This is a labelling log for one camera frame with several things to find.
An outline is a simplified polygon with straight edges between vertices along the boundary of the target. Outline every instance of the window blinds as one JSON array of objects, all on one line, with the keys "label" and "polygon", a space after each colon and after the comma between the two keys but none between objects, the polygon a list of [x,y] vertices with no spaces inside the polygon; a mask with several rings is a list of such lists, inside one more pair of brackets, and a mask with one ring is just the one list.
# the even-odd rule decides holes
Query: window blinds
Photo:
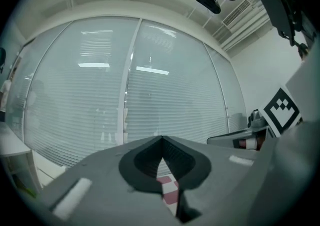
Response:
[{"label": "window blinds", "polygon": [[228,113],[230,132],[247,128],[246,108],[241,88],[231,63],[214,49],[206,46],[221,83]]},{"label": "window blinds", "polygon": [[[206,143],[227,133],[221,87],[200,41],[143,21],[128,79],[124,142],[173,135]],[[159,175],[169,169],[162,162]]]},{"label": "window blinds", "polygon": [[67,25],[60,25],[40,34],[21,51],[25,54],[20,54],[23,58],[12,80],[5,113],[7,125],[21,140],[23,140],[23,118],[30,82],[46,50]]},{"label": "window blinds", "polygon": [[52,162],[73,166],[117,145],[124,64],[138,20],[94,18],[70,24],[33,78],[25,142]]}]

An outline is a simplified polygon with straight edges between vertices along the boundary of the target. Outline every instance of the checkered cloth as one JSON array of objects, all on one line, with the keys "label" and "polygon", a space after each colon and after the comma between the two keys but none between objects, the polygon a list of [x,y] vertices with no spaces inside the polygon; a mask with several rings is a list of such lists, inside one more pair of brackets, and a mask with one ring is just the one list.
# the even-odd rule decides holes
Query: checkered cloth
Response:
[{"label": "checkered cloth", "polygon": [[172,174],[157,178],[162,184],[163,201],[173,215],[176,215],[178,205],[178,182]]}]

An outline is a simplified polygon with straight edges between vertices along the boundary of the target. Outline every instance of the white shelf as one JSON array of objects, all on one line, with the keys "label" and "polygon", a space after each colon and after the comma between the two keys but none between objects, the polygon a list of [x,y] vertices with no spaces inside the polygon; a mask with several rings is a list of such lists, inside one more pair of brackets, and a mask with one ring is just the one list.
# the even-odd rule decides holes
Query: white shelf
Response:
[{"label": "white shelf", "polygon": [[0,122],[0,155],[8,157],[29,152],[31,150],[15,135],[7,124]]}]

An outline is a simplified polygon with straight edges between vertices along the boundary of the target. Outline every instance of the ceiling light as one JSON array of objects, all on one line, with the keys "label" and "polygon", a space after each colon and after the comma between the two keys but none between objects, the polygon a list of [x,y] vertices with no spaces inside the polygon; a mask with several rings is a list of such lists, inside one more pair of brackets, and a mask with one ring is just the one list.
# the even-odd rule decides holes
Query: ceiling light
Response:
[{"label": "ceiling light", "polygon": [[78,63],[81,68],[109,68],[108,63]]},{"label": "ceiling light", "polygon": [[80,54],[110,54],[110,52],[82,52]]},{"label": "ceiling light", "polygon": [[80,56],[108,56],[107,54],[82,54]]},{"label": "ceiling light", "polygon": [[167,75],[169,73],[168,71],[154,69],[154,68],[136,67],[136,69],[139,71],[152,72],[152,73],[157,73],[157,74],[162,74],[162,75]]},{"label": "ceiling light", "polygon": [[98,34],[98,33],[113,33],[112,30],[94,31],[94,32],[81,32],[82,34]]}]

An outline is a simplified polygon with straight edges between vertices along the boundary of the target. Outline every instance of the air vent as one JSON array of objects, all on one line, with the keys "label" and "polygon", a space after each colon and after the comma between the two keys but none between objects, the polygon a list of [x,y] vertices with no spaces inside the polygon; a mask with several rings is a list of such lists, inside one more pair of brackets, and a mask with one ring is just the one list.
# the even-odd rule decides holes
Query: air vent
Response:
[{"label": "air vent", "polygon": [[251,3],[243,0],[222,22],[228,28],[232,28],[241,18],[245,16],[248,10],[252,10]]}]

